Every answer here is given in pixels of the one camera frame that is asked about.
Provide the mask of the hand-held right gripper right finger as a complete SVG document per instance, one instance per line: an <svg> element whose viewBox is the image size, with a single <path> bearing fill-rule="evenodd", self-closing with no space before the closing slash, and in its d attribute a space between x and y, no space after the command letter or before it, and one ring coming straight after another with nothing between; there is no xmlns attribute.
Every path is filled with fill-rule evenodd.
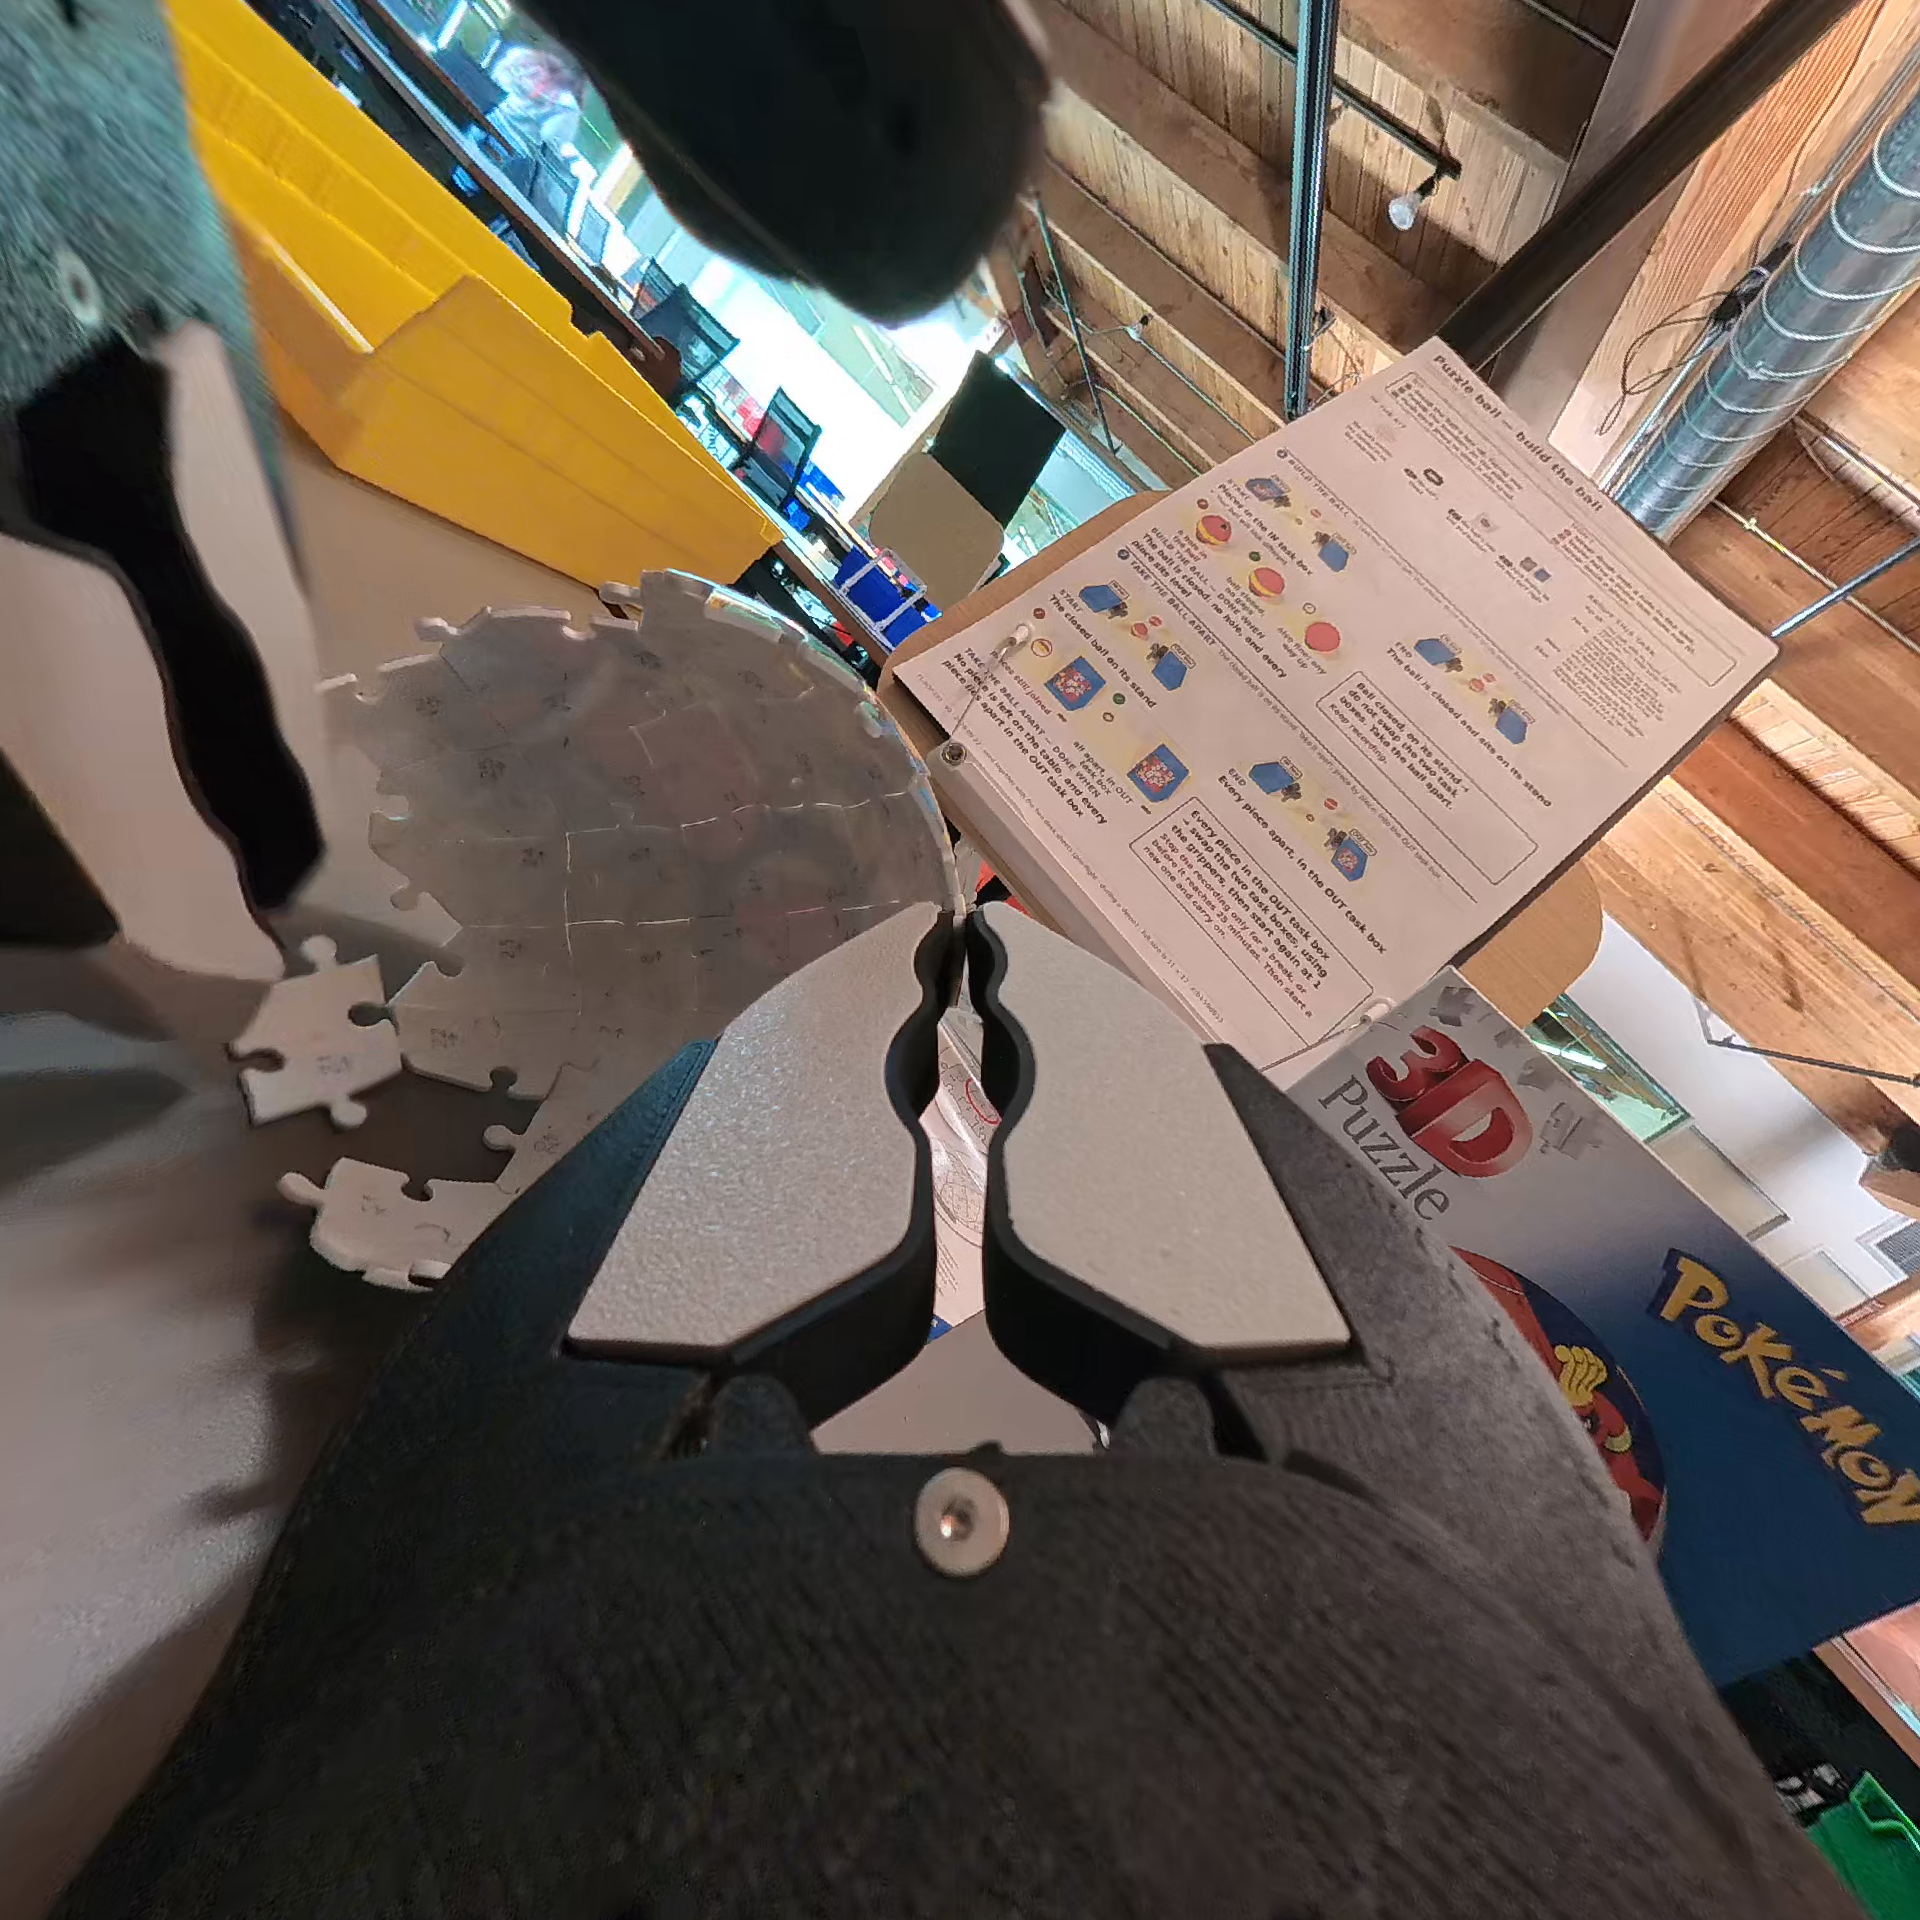
<svg viewBox="0 0 1920 1920"><path fill-rule="evenodd" d="M1347 1356L1354 1333L1212 1047L1135 975L1009 904L966 924L998 1112L984 1297L998 1352L1094 1423L1147 1379Z"/></svg>

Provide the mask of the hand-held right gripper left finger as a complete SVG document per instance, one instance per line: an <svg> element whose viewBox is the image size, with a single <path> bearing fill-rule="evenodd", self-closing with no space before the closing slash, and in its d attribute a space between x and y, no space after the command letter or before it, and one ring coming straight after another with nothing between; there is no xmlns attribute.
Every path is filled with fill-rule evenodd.
<svg viewBox="0 0 1920 1920"><path fill-rule="evenodd" d="M936 1316L923 1112L956 914L909 904L734 1017L565 1331L571 1352L779 1379L831 1418L906 1372Z"/></svg>

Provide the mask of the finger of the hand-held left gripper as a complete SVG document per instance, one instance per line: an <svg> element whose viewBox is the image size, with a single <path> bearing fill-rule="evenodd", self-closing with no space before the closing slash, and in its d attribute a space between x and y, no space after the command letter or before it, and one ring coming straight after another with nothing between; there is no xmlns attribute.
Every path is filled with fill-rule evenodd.
<svg viewBox="0 0 1920 1920"><path fill-rule="evenodd" d="M226 341L109 337L14 419L23 532L98 565L160 686L166 770L254 914L326 860L316 644Z"/></svg>
<svg viewBox="0 0 1920 1920"><path fill-rule="evenodd" d="M113 562L5 532L5 762L148 957L279 985L286 957L200 798L161 644Z"/></svg>

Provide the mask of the white-backed puzzle piece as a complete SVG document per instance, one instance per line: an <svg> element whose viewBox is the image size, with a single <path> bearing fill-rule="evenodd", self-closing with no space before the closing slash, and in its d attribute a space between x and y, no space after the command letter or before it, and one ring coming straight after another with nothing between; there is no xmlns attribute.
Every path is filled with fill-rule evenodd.
<svg viewBox="0 0 1920 1920"><path fill-rule="evenodd" d="M341 962L331 938L301 943L305 973L266 989L254 1025L226 1045L254 1124L326 1112L338 1130L369 1119L369 1092L399 1071L380 962Z"/></svg>

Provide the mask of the colourful puzzle ball shell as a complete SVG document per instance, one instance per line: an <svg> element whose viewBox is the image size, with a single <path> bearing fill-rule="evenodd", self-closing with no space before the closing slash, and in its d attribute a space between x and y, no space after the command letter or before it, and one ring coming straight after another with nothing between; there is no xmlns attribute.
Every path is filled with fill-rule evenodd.
<svg viewBox="0 0 1920 1920"><path fill-rule="evenodd" d="M399 1149L280 1179L309 1248L417 1295L678 1047L901 909L961 902L925 765L801 627L689 573L612 608L424 621L423 651L322 686L370 765L356 837L385 909L453 938L388 997L399 1067L529 1099L489 1182Z"/></svg>

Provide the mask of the blue puzzle box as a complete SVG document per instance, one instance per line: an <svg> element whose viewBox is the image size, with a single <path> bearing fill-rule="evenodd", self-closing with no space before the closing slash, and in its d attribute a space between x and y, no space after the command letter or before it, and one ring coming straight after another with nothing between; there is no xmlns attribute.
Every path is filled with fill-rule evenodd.
<svg viewBox="0 0 1920 1920"><path fill-rule="evenodd" d="M1916 1394L1463 975L1290 1099L1506 1313L1715 1681L1916 1604Z"/></svg>

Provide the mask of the yellow plastic bin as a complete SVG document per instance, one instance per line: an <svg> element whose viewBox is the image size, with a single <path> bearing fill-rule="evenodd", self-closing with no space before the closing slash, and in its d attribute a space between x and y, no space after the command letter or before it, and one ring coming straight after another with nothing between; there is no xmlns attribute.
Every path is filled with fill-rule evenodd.
<svg viewBox="0 0 1920 1920"><path fill-rule="evenodd" d="M345 476L583 587L734 584L775 518L612 358L583 361L477 276L370 341L313 276L245 257L279 407Z"/></svg>
<svg viewBox="0 0 1920 1920"><path fill-rule="evenodd" d="M161 18L218 196L369 347L484 282L561 349L586 355L565 296L245 4L161 4Z"/></svg>

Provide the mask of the white instruction board on stand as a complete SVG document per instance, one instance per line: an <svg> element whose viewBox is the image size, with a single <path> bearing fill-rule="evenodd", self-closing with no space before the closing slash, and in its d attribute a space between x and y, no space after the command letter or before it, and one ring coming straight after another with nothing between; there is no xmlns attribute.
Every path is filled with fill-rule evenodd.
<svg viewBox="0 0 1920 1920"><path fill-rule="evenodd" d="M1118 854L1102 877L1066 837L1091 819L1028 807L980 750L941 741L929 778L984 831L1033 920L1278 1080L1397 1009L1205 799L1177 799L1144 830L1094 830L1091 850Z"/></svg>

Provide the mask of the wooden sheet board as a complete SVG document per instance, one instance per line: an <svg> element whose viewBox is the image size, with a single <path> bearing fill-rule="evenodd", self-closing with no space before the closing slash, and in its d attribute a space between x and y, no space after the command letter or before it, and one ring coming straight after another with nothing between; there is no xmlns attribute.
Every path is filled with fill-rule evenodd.
<svg viewBox="0 0 1920 1920"><path fill-rule="evenodd" d="M980 584L966 603L925 625L885 657L876 703L925 762L933 802L941 807L948 830L973 847L973 854L956 859L961 891L968 891L977 872L989 866L1009 888L1021 909L1030 910L1030 920L1051 933L1063 933L1069 943L1090 946L1094 957L1118 964L1175 1005L1175 990L1147 973L1140 954L1118 943L1118 938L1090 904L1074 902L1066 878L1044 866L1044 850L1022 830L1022 820L1004 819L990 798L980 799L973 766L948 765L948 728L901 681L901 672L913 660L925 657L948 639L960 639L966 627L998 617L1014 603L1030 603L1049 573L1081 559L1094 544L1120 537L1124 525L1163 502L1166 494L1135 494L1114 509L1102 509L1037 559L1021 562L990 584ZM1584 860L1576 860L1560 878L1541 888L1524 909L1517 909L1476 946L1467 946L1453 964L1510 1025L1524 1028L1591 964L1601 928L1602 910L1595 878Z"/></svg>

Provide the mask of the white instruction sheet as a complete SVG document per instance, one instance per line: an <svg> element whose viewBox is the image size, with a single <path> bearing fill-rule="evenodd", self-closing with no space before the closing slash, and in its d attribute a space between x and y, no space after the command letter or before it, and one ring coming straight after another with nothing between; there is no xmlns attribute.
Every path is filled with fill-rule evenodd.
<svg viewBox="0 0 1920 1920"><path fill-rule="evenodd" d="M1081 850L1205 799L1405 1005L1776 660L1431 341L901 681Z"/></svg>

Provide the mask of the blue storage crate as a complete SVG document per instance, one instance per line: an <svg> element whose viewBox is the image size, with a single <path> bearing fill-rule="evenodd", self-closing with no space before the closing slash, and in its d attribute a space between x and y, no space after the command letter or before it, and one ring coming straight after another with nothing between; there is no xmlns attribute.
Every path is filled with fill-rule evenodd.
<svg viewBox="0 0 1920 1920"><path fill-rule="evenodd" d="M909 573L901 573L899 562L865 544L853 544L839 559L831 587L849 608L857 608L882 651L893 651L901 643L909 643L941 617L920 581L913 581Z"/></svg>

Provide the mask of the beige flat panel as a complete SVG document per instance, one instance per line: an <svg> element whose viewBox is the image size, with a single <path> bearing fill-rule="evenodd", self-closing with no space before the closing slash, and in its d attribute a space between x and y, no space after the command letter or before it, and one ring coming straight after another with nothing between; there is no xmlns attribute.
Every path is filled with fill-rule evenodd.
<svg viewBox="0 0 1920 1920"><path fill-rule="evenodd" d="M1004 530L933 455L913 451L871 502L867 539L948 613L993 578Z"/></svg>

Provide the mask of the black flat panel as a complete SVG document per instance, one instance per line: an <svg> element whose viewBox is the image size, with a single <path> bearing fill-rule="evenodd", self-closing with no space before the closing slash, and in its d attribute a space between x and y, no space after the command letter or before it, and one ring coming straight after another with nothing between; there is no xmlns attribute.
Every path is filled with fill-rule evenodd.
<svg viewBox="0 0 1920 1920"><path fill-rule="evenodd" d="M989 355L973 355L925 455L1004 530L1063 434L1063 421L1021 380Z"/></svg>

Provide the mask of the green plastic bin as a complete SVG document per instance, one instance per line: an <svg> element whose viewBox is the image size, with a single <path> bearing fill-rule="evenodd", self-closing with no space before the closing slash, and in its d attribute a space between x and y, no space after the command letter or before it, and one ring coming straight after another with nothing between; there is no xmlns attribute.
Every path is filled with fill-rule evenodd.
<svg viewBox="0 0 1920 1920"><path fill-rule="evenodd" d="M1916 1823L1871 1773L1810 1823L1810 1840L1863 1918L1916 1918Z"/></svg>

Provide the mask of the teal metal pole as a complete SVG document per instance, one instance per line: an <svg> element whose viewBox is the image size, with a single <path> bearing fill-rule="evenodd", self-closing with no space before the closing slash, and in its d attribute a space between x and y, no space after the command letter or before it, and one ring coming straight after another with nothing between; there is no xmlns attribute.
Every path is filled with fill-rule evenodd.
<svg viewBox="0 0 1920 1920"><path fill-rule="evenodd" d="M1313 407L1313 349L1321 337L1320 272L1327 213L1327 132L1336 69L1339 4L1297 4L1295 40L1295 149L1290 149L1290 243L1286 243L1286 339L1284 419Z"/></svg>

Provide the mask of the black metal beam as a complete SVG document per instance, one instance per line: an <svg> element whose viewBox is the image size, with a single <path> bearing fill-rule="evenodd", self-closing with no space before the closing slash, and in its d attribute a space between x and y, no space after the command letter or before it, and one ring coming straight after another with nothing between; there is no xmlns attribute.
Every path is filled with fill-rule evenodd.
<svg viewBox="0 0 1920 1920"><path fill-rule="evenodd" d="M1566 196L1437 339L1475 370L1510 349L1853 4L1766 4L1624 149Z"/></svg>

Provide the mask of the silver ventilation duct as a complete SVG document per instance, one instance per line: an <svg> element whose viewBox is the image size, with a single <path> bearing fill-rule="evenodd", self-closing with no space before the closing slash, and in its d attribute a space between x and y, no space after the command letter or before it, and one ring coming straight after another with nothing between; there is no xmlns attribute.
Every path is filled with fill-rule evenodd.
<svg viewBox="0 0 1920 1920"><path fill-rule="evenodd" d="M1615 502L1671 539L1916 291L1916 100L1892 116L1703 358Z"/></svg>

